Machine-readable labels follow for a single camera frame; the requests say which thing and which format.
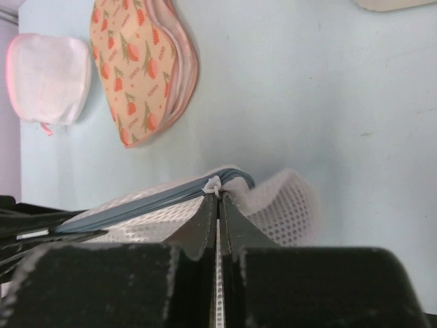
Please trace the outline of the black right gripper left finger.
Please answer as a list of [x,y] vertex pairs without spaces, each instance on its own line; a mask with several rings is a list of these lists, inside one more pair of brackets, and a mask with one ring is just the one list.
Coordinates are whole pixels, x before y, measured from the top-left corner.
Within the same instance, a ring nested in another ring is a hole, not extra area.
[[176,327],[165,318],[172,246],[47,243],[14,272],[2,327]]

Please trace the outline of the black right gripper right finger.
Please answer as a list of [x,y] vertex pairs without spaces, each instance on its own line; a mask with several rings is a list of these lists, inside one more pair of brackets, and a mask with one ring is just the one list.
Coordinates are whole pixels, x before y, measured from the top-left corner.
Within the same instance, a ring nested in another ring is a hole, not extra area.
[[225,196],[219,205],[227,327],[429,327],[403,264],[374,247],[285,247]]

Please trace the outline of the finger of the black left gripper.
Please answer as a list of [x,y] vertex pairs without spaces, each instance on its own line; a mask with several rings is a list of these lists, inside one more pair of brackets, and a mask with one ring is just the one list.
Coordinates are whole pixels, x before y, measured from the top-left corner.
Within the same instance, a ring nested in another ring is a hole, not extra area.
[[11,281],[18,263],[34,248],[41,244],[54,242],[85,242],[107,234],[107,230],[93,232],[53,233],[44,236],[17,239],[7,237],[1,239],[1,283]]
[[22,202],[1,195],[1,229],[40,229],[56,227],[84,210],[60,210]]

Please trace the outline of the white mesh laundry bag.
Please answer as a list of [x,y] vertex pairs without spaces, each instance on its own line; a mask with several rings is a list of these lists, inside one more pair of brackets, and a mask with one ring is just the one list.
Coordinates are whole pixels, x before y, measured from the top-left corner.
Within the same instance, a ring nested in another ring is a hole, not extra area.
[[163,184],[86,210],[56,228],[58,233],[103,231],[101,243],[164,243],[172,246],[165,318],[176,327],[214,320],[225,309],[221,217],[234,218],[256,245],[306,245],[321,224],[313,188],[284,169],[256,184],[236,167]]

